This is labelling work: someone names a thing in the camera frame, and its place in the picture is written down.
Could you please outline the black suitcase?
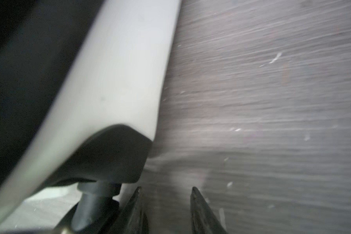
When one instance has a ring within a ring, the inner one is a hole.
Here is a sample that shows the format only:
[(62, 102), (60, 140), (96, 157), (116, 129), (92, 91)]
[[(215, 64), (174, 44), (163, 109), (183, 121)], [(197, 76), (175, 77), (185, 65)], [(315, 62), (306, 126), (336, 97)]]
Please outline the black suitcase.
[(181, 1), (0, 1), (0, 225), (77, 184), (45, 234), (105, 234), (157, 132)]

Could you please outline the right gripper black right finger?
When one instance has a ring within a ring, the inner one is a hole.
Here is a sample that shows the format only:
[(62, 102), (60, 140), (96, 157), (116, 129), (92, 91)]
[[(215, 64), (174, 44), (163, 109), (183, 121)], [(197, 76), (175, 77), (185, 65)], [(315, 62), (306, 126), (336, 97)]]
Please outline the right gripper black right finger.
[(191, 191), (190, 211), (193, 234), (227, 233), (197, 187)]

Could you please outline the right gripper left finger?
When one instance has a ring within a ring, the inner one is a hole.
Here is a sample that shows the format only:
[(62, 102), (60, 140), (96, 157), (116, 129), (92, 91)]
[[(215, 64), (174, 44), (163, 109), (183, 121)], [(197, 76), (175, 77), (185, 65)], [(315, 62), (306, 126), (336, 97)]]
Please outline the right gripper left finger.
[(144, 210), (142, 187), (137, 187), (119, 213), (116, 220), (107, 229), (107, 234), (148, 234), (148, 218)]

